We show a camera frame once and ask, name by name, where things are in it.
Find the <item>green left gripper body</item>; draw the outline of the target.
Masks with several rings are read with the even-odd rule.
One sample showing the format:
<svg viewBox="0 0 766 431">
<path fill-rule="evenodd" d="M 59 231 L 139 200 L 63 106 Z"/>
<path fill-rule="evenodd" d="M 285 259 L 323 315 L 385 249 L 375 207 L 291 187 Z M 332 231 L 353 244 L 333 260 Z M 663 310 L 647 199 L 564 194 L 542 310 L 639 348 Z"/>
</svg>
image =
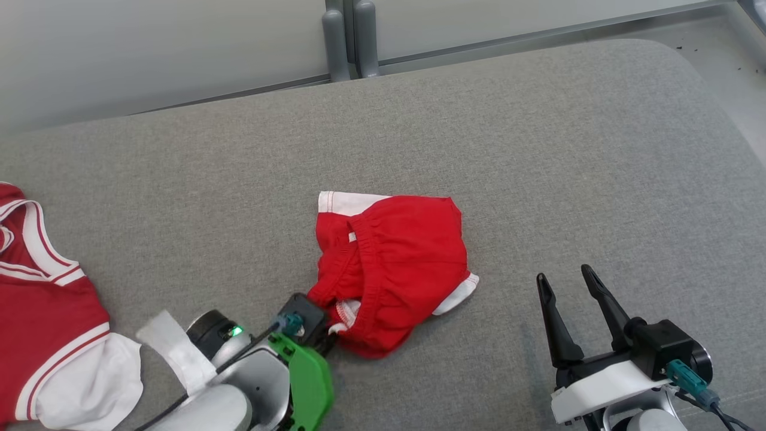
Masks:
<svg viewBox="0 0 766 431">
<path fill-rule="evenodd" d="M 320 429 L 335 401 L 326 358 L 281 333 L 271 333 L 268 344 L 289 374 L 288 408 L 276 430 Z"/>
</svg>

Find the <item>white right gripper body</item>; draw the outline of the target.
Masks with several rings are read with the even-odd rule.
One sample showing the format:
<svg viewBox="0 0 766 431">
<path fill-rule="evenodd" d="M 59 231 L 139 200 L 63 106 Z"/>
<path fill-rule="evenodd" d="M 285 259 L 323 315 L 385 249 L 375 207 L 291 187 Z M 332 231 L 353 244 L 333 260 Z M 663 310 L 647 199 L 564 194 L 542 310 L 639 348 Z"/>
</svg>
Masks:
<svg viewBox="0 0 766 431">
<path fill-rule="evenodd" d="M 588 430 L 679 430 L 667 365 L 643 370 L 628 353 L 583 358 L 556 368 L 555 422 Z"/>
</svg>

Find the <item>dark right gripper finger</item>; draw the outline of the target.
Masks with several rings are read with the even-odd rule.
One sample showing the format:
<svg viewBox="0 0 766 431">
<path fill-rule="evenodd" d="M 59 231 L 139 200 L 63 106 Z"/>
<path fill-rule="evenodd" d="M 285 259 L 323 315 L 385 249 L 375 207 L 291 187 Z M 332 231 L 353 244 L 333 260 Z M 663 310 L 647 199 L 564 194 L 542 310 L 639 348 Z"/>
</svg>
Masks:
<svg viewBox="0 0 766 431">
<path fill-rule="evenodd" d="M 602 315 L 611 335 L 611 349 L 614 352 L 621 352 L 632 349 L 633 342 L 625 335 L 624 327 L 629 320 L 629 316 L 619 304 L 618 300 L 611 294 L 610 290 L 604 285 L 601 278 L 597 275 L 591 265 L 583 264 L 583 280 L 585 280 L 588 291 L 601 308 Z"/>
<path fill-rule="evenodd" d="M 583 350 L 572 340 L 557 308 L 557 298 L 544 273 L 537 275 L 537 286 L 542 309 L 548 351 L 554 368 L 566 368 L 585 358 Z"/>
</svg>

